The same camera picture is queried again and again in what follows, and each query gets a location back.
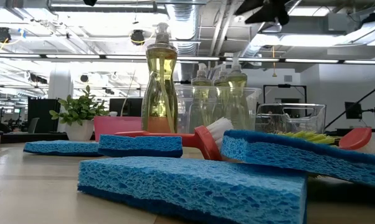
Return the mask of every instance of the dish soap bottle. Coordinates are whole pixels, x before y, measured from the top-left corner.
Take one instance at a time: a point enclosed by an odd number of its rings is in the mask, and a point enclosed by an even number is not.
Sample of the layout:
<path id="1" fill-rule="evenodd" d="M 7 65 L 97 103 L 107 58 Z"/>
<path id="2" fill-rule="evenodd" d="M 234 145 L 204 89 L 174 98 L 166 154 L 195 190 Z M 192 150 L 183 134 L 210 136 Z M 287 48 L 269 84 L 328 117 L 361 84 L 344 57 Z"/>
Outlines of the dish soap bottle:
<path id="1" fill-rule="evenodd" d="M 176 48 L 169 44 L 168 25 L 159 23 L 156 42 L 147 47 L 149 83 L 142 103 L 142 130 L 151 133 L 176 133 L 178 130 L 178 101 L 173 72 Z"/>
<path id="2" fill-rule="evenodd" d="M 193 102 L 190 107 L 189 117 L 189 132 L 193 133 L 194 128 L 198 126 L 208 126 L 211 123 L 211 114 L 207 107 L 209 106 L 209 88 L 205 86 L 212 86 L 212 82 L 207 78 L 207 67 L 205 64 L 199 64 L 197 77 L 192 79 L 193 87 Z"/>
<path id="3" fill-rule="evenodd" d="M 226 76 L 230 92 L 227 100 L 225 115 L 232 121 L 235 129 L 251 129 L 250 115 L 244 87 L 247 85 L 247 75 L 242 72 L 238 55 L 233 58 L 232 71 Z"/>
<path id="4" fill-rule="evenodd" d="M 218 79 L 214 80 L 214 86 L 216 87 L 216 103 L 212 110 L 212 122 L 225 116 L 225 105 L 227 103 L 227 97 L 230 91 L 229 83 L 226 81 L 226 64 L 221 65 Z"/>

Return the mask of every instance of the soap dispenser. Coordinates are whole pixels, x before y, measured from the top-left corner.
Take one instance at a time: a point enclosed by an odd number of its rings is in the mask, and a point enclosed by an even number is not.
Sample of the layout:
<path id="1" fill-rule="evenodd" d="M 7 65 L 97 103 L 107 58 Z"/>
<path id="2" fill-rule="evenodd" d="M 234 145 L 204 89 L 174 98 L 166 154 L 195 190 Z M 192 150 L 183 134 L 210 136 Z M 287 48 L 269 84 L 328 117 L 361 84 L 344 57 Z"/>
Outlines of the soap dispenser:
<path id="1" fill-rule="evenodd" d="M 192 79 L 193 101 L 190 106 L 189 132 L 193 133 L 198 126 L 208 126 L 211 123 L 211 110 L 209 104 L 209 90 L 212 82 L 207 78 L 207 67 L 199 64 L 196 78 Z"/>
<path id="2" fill-rule="evenodd" d="M 196 78 L 192 79 L 192 86 L 211 86 L 211 80 L 207 78 L 207 67 L 204 63 L 199 63 L 199 70 Z"/>
<path id="3" fill-rule="evenodd" d="M 215 122 L 216 120 L 225 116 L 225 105 L 228 102 L 228 94 L 230 92 L 229 84 L 225 79 L 226 75 L 226 64 L 222 64 L 218 78 L 214 80 L 217 100 L 214 105 L 214 109 L 212 110 L 212 122 Z"/>
<path id="4" fill-rule="evenodd" d="M 232 121 L 235 129 L 252 129 L 254 124 L 250 120 L 249 107 L 244 94 L 247 85 L 247 75 L 243 73 L 239 64 L 239 56 L 234 55 L 232 71 L 226 75 L 229 84 L 227 104 L 225 105 L 225 116 Z"/>
<path id="5" fill-rule="evenodd" d="M 156 42 L 147 47 L 150 79 L 142 102 L 142 130 L 151 133 L 176 133 L 178 101 L 173 72 L 178 53 L 169 44 L 168 25 L 159 23 Z"/>

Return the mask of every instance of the white flower pot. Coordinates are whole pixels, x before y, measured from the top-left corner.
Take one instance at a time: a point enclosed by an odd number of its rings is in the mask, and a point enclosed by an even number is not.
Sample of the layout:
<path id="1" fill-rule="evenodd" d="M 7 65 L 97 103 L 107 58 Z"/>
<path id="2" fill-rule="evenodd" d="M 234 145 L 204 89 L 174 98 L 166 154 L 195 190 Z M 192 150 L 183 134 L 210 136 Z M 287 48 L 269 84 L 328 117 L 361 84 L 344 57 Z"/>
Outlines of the white flower pot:
<path id="1" fill-rule="evenodd" d="M 82 120 L 82 125 L 73 122 L 66 125 L 65 132 L 70 141 L 89 141 L 93 133 L 93 121 Z"/>

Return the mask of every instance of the potted plant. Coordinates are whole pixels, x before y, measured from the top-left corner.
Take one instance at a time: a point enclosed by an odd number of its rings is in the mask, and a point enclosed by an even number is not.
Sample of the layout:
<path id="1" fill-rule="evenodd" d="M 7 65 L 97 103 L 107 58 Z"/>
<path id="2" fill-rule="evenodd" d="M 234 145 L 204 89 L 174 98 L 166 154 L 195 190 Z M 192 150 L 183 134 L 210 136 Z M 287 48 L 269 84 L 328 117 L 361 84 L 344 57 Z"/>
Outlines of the potted plant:
<path id="1" fill-rule="evenodd" d="M 95 95 L 90 94 L 90 87 L 82 90 L 85 95 L 78 99 L 73 99 L 70 95 L 66 100 L 59 99 L 59 103 L 66 112 L 58 113 L 54 110 L 49 111 L 52 119 L 60 119 L 61 124 L 66 125 L 66 133 L 69 140 L 88 141 L 93 133 L 93 117 L 107 115 L 103 100 L 101 104 L 93 102 Z"/>

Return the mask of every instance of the dish brush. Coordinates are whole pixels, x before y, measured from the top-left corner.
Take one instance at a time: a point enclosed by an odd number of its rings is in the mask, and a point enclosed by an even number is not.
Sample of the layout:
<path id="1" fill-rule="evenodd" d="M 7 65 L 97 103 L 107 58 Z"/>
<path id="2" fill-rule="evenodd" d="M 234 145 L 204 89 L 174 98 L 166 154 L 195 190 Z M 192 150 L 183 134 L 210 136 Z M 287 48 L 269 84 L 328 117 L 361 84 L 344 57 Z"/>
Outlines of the dish brush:
<path id="1" fill-rule="evenodd" d="M 222 147 L 224 132 L 233 129 L 232 122 L 227 118 L 220 118 L 209 126 L 200 126 L 194 129 L 194 134 L 150 133 L 147 131 L 131 131 L 115 133 L 117 136 L 181 136 L 183 147 L 200 149 L 203 157 L 209 160 L 221 161 L 219 153 Z"/>

